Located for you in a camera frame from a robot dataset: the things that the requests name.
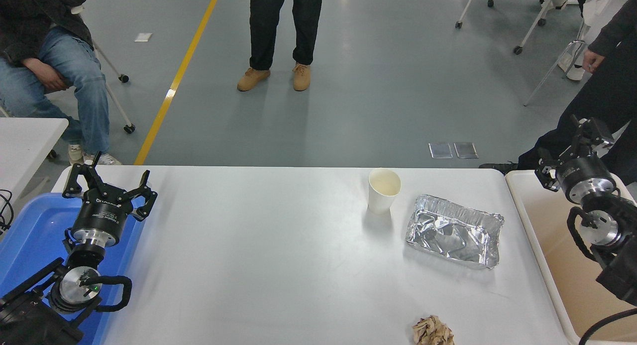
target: white table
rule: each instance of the white table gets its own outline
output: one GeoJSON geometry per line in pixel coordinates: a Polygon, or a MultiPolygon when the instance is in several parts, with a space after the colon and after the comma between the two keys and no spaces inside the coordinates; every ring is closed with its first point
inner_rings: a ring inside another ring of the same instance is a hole
{"type": "Polygon", "coordinates": [[[18,198],[68,124],[65,118],[0,118],[0,189],[18,198]]]}
{"type": "MultiPolygon", "coordinates": [[[[566,225],[569,211],[575,204],[566,199],[564,192],[542,188],[533,171],[513,171],[507,173],[506,180],[564,332],[571,342],[578,343],[580,336],[598,320],[632,309],[633,306],[596,282],[601,266],[584,257],[575,245],[566,225]]],[[[632,201],[621,180],[615,177],[615,182],[622,197],[632,201]]],[[[612,322],[594,336],[594,339],[608,343],[589,341],[587,345],[637,345],[635,329],[637,318],[634,316],[612,322]]]]}
{"type": "MultiPolygon", "coordinates": [[[[391,215],[365,168],[99,166],[159,193],[105,345],[412,344],[438,315],[462,345],[566,345],[516,206],[494,170],[396,169],[391,215]],[[500,264],[473,270],[405,242],[418,195],[505,217],[500,264]]],[[[54,192],[62,191],[68,169],[54,192]]]]}

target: paper cup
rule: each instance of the paper cup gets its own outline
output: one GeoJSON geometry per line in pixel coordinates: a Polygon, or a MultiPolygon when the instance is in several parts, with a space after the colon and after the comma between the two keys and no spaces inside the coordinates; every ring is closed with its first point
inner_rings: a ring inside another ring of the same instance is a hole
{"type": "Polygon", "coordinates": [[[400,177],[394,171],[376,168],[369,172],[369,210],[375,214],[387,213],[400,188],[400,177]]]}

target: yellow floor line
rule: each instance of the yellow floor line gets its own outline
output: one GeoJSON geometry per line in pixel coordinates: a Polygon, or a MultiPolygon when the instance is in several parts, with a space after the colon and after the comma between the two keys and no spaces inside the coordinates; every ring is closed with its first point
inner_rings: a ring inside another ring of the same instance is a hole
{"type": "Polygon", "coordinates": [[[201,34],[203,34],[203,30],[206,28],[206,25],[208,24],[208,20],[210,19],[210,14],[212,14],[214,5],[216,5],[216,1],[217,0],[210,1],[210,4],[208,5],[208,9],[206,9],[206,13],[203,15],[203,18],[201,18],[201,22],[199,27],[197,28],[197,32],[195,32],[195,36],[193,37],[193,40],[191,41],[191,45],[188,47],[188,51],[186,52],[186,55],[184,56],[184,59],[182,60],[182,64],[179,66],[179,69],[177,70],[177,75],[175,75],[175,78],[173,79],[173,83],[171,84],[170,89],[168,89],[168,92],[166,93],[166,98],[164,98],[164,102],[161,104],[161,108],[159,109],[159,112],[157,112],[155,121],[153,121],[153,125],[151,125],[150,130],[148,131],[148,134],[146,135],[146,140],[144,141],[143,145],[141,146],[141,149],[139,150],[139,153],[137,154],[137,158],[135,159],[135,163],[134,163],[136,165],[144,164],[144,161],[146,161],[146,157],[148,156],[150,147],[152,147],[153,142],[155,141],[155,137],[157,136],[157,132],[159,132],[159,128],[161,127],[162,122],[164,122],[166,113],[168,112],[168,109],[170,108],[170,104],[173,102],[173,97],[175,97],[175,94],[177,93],[177,89],[179,88],[179,84],[181,84],[182,82],[184,73],[186,72],[188,65],[191,63],[191,58],[193,57],[193,54],[201,39],[201,34]]]}

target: chair caster wheel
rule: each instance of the chair caster wheel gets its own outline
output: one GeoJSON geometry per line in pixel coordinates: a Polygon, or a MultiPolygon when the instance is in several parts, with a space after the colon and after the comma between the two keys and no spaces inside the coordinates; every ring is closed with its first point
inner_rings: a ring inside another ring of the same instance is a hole
{"type": "Polygon", "coordinates": [[[135,125],[133,125],[132,123],[130,125],[125,125],[123,127],[123,130],[126,131],[126,133],[128,134],[132,134],[133,132],[135,132],[135,125]]]}

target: cable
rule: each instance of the cable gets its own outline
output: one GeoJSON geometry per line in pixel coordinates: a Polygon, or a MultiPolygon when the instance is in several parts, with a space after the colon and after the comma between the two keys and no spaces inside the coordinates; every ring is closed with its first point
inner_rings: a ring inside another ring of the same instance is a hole
{"type": "Polygon", "coordinates": [[[627,311],[622,311],[621,313],[617,313],[615,315],[608,316],[607,318],[603,318],[602,320],[596,322],[593,326],[589,327],[589,329],[584,333],[584,335],[580,339],[579,345],[584,345],[591,338],[593,333],[598,331],[604,325],[612,323],[619,319],[627,318],[628,316],[635,315],[635,314],[637,314],[637,308],[630,309],[627,311]]]}
{"type": "Polygon", "coordinates": [[[595,256],[591,252],[589,252],[586,244],[582,240],[582,236],[580,236],[580,233],[578,233],[578,231],[575,229],[575,218],[577,218],[577,216],[582,217],[582,225],[584,225],[584,223],[591,224],[589,215],[586,214],[583,209],[581,209],[580,207],[573,207],[571,208],[571,212],[568,214],[568,218],[566,220],[568,231],[571,233],[571,237],[573,237],[573,241],[575,242],[575,245],[577,245],[577,247],[580,249],[580,252],[582,252],[582,254],[584,254],[584,256],[588,259],[597,261],[595,259],[595,256]]]}
{"type": "Polygon", "coordinates": [[[11,198],[13,197],[13,193],[8,189],[0,189],[0,192],[9,193],[9,197],[6,197],[2,193],[0,193],[0,198],[4,200],[4,205],[2,206],[2,209],[0,209],[0,234],[2,234],[5,231],[9,230],[9,228],[11,227],[11,222],[13,222],[13,206],[10,202],[11,198]],[[7,208],[9,209],[8,221],[6,220],[6,218],[4,218],[4,210],[7,208]]]}

